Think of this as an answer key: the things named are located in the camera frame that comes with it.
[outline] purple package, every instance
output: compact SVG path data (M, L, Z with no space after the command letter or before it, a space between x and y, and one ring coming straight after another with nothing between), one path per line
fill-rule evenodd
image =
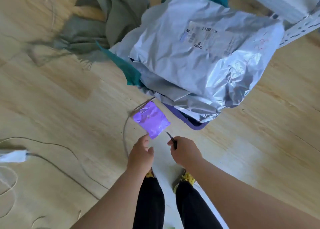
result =
M164 113L151 101L133 116L133 120L149 133L151 139L156 138L171 124Z

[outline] yellow shoe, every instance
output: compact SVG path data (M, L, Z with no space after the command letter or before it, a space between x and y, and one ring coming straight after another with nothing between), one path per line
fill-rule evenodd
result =
M152 168L149 170L149 172L146 174L146 178L154 178L153 170Z
M174 194L176 194L179 182L183 182L183 181L187 181L189 182L192 186L194 185L194 183L196 182L196 179L190 174L188 173L186 170L184 170L181 178L178 180L178 183L175 185L175 187L173 188L173 192Z

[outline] forearm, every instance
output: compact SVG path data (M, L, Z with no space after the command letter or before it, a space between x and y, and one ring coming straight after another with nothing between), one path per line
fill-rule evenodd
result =
M126 170L71 229L132 228L144 175Z
M316 228L319 220L259 191L203 159L186 168L232 228Z

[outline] person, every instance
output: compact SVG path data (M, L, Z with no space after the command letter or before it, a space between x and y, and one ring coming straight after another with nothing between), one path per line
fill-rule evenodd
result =
M208 195L230 229L233 228L319 228L320 221L227 174L206 161L196 144L184 137L171 155L186 169L175 186L177 208L183 227L222 228L209 207L193 188L194 181ZM126 171L110 190L71 229L162 228L165 201L151 170L153 147L148 136L133 146Z

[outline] black pants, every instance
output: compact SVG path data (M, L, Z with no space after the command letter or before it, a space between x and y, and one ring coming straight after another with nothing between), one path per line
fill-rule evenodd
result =
M180 182L176 203L185 229L222 229L204 199L189 182ZM162 229L165 197L156 178L144 178L140 188L133 229Z

